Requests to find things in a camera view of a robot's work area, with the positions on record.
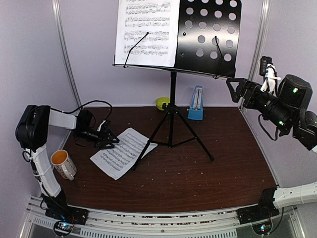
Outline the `sheet music page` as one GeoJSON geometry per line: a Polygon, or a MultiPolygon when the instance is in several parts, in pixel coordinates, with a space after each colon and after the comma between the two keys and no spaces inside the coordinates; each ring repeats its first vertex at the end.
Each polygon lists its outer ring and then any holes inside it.
{"type": "Polygon", "coordinates": [[[180,1],[121,0],[115,65],[174,67],[180,1]]]}
{"type": "Polygon", "coordinates": [[[90,158],[114,180],[118,180],[132,168],[149,140],[131,127],[123,131],[118,139],[119,143],[114,148],[100,150],[90,158]]]}

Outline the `blue metronome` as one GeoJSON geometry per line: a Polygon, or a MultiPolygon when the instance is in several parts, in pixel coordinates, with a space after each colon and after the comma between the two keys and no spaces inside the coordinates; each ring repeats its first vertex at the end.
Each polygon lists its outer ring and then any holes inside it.
{"type": "Polygon", "coordinates": [[[190,120],[203,120],[203,87],[197,85],[193,91],[191,104],[188,109],[188,119],[190,120]]]}

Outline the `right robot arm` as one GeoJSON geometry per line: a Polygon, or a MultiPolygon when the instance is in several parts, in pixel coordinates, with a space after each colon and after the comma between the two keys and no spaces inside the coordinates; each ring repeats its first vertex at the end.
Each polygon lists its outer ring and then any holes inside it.
{"type": "MultiPolygon", "coordinates": [[[[245,108],[259,111],[259,117],[276,126],[274,140],[293,133],[293,138],[305,148],[316,152],[317,116],[307,109],[313,94],[310,83],[291,74],[285,75],[280,84],[278,80],[280,77],[265,76],[259,84],[244,78],[229,78],[226,84],[233,102],[243,98],[245,108]]],[[[273,210],[316,200],[315,182],[290,188],[268,188],[254,207],[254,215],[264,219],[273,210]]]]}

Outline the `black music stand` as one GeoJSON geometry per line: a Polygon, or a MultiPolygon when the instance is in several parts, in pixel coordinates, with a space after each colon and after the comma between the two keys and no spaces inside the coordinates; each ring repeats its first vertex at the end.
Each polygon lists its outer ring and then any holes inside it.
{"type": "Polygon", "coordinates": [[[170,103],[164,109],[169,130],[181,112],[175,105],[178,73],[233,78],[240,34],[242,3],[239,0],[180,0],[178,41],[174,67],[115,65],[170,72],[170,103]]]}

